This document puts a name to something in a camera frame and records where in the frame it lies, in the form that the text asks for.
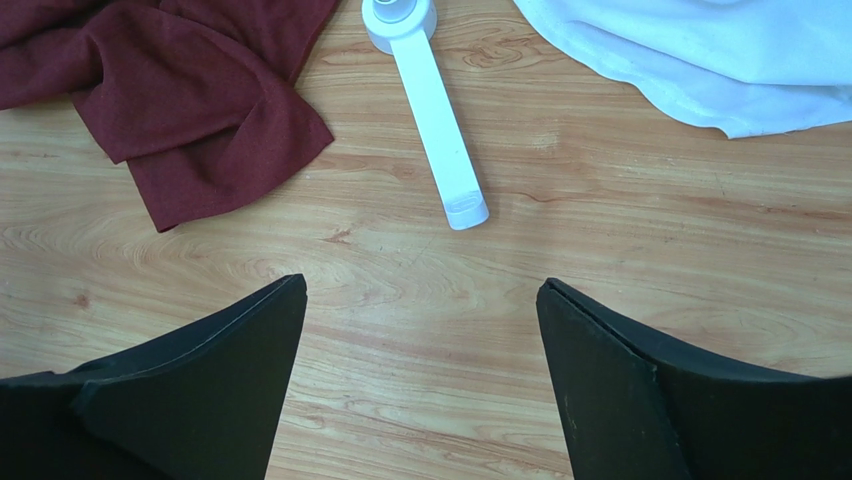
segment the white cloth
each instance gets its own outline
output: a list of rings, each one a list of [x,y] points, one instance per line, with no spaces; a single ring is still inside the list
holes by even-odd
[[[514,0],[548,42],[728,138],[852,120],[850,0]]]

